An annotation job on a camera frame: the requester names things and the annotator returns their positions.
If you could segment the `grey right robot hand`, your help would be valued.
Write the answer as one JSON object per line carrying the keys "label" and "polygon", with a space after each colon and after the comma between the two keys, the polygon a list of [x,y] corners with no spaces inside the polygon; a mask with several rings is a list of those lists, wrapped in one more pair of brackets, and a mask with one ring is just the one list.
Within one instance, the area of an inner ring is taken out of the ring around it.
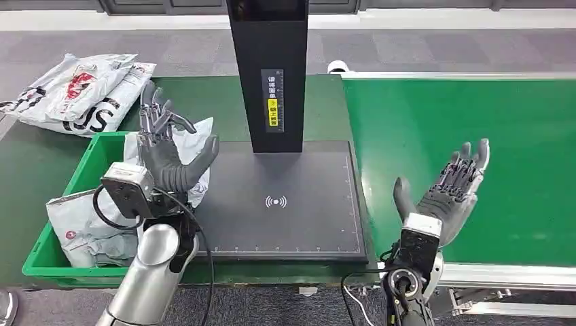
{"label": "grey right robot hand", "polygon": [[477,191],[490,161],[489,139],[480,139],[476,152],[471,150],[471,143],[465,142],[453,152],[418,202],[413,201],[410,183],[405,177],[396,178],[393,186],[393,200],[401,221],[411,213],[442,221],[440,248],[456,238],[478,201]]}

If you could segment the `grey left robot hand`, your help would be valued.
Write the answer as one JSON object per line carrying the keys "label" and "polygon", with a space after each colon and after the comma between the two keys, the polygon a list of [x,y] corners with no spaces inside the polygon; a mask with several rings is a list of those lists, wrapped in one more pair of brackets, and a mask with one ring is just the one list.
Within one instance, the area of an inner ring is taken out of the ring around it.
{"label": "grey left robot hand", "polygon": [[185,117],[173,111],[164,90],[149,80],[140,97],[139,157],[154,178],[155,185],[170,192],[190,191],[209,169],[219,153],[219,137],[210,134],[200,153],[183,163],[173,140],[172,127],[178,125],[190,134],[197,130]]}

